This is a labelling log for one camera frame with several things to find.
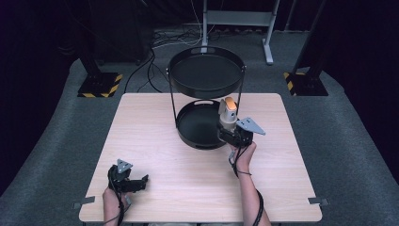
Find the black metal stand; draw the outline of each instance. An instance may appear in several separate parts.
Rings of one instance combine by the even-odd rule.
[[[298,60],[296,61],[296,64],[295,64],[293,70],[290,73],[284,73],[284,77],[285,77],[285,81],[287,82],[288,90],[290,90],[290,93],[293,96],[328,96],[326,88],[324,87],[319,76],[323,69],[323,66],[325,65],[325,63],[327,61],[327,56],[332,51],[333,45],[331,43],[334,41],[334,38],[332,36],[328,38],[328,40],[327,40],[328,43],[323,46],[320,56],[317,58],[316,62],[310,66],[310,69],[308,70],[308,72],[307,73],[297,73],[296,72],[299,67],[299,64],[302,61],[303,55],[304,55],[306,48],[309,44],[311,35],[314,32],[314,28],[316,27],[316,24],[317,24],[319,17],[323,11],[326,1],[327,0],[323,0],[323,2],[321,3],[321,5],[317,11],[316,17],[311,26],[311,32],[305,41],[305,44],[302,48],[302,51],[298,57]]]
[[[219,101],[239,89],[241,101],[246,66],[236,54],[217,47],[186,49],[174,56],[167,68],[173,115],[179,136],[188,146],[213,150],[225,145],[218,137]],[[176,114],[173,88],[197,99]]]
[[[64,0],[65,10],[70,22],[75,41],[76,53],[82,61],[88,76],[78,91],[79,97],[112,97],[118,88],[122,75],[118,73],[102,73],[81,32],[81,25],[73,16],[69,0]]]

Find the human arm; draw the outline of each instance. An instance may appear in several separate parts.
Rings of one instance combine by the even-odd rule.
[[[234,150],[234,159],[237,159],[238,151],[236,147],[231,146]],[[243,208],[243,221],[244,225],[253,225],[256,217],[258,216],[260,197],[253,184],[251,175],[249,173],[249,163],[253,153],[256,150],[256,143],[252,142],[245,150],[241,152],[235,166],[237,168],[237,175],[240,182],[241,190],[241,203]],[[259,221],[260,226],[271,225],[270,220],[266,212],[263,210],[261,220]]]
[[[122,193],[121,200],[123,202],[124,209],[128,207],[128,203],[125,199],[129,193]],[[118,226],[118,219],[120,214],[120,203],[118,201],[115,191],[107,187],[103,193],[104,201],[104,226]]]

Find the yellow and black tape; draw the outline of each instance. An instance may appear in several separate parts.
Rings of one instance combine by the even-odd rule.
[[[305,75],[304,73],[296,73],[296,75]],[[291,95],[296,96],[295,84],[293,81],[293,76],[290,73],[284,73],[285,82],[287,82],[288,90]]]
[[[82,92],[78,93],[78,97],[112,97],[117,91],[121,79],[122,79],[122,74],[116,76],[114,84],[107,92]]]

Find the gray bracket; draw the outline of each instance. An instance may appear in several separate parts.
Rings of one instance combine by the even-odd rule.
[[[319,204],[320,206],[325,206],[329,205],[328,199],[323,199],[323,198],[308,198],[309,204]]]
[[[240,126],[243,130],[247,130],[249,132],[257,133],[260,135],[266,134],[266,132],[250,117],[237,121],[236,124]]]
[[[126,170],[130,169],[132,166],[132,164],[118,159],[118,173],[123,173]]]
[[[95,201],[95,196],[83,198],[80,202],[75,202],[72,204],[72,209],[80,209],[83,204],[92,203]]]

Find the hand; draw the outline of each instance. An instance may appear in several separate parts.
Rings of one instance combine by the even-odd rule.
[[[232,145],[230,145],[230,147],[234,151],[234,160],[235,160],[237,158],[239,148],[234,147]],[[255,150],[256,150],[256,143],[254,141],[252,141],[252,143],[249,144],[249,146],[247,146],[246,148],[241,148],[242,154],[235,163],[235,166],[237,167],[238,170],[244,172],[249,171],[249,163],[250,160],[252,159],[252,155],[255,152]]]
[[[129,193],[121,194],[121,200],[123,202],[125,210],[128,206],[127,201],[125,199],[125,195],[130,195]],[[115,191],[107,187],[103,193],[103,201],[104,201],[104,222],[107,222],[108,220],[115,218],[114,220],[111,220],[105,225],[106,226],[118,225],[118,218],[116,217],[120,213],[120,202],[118,201]]]

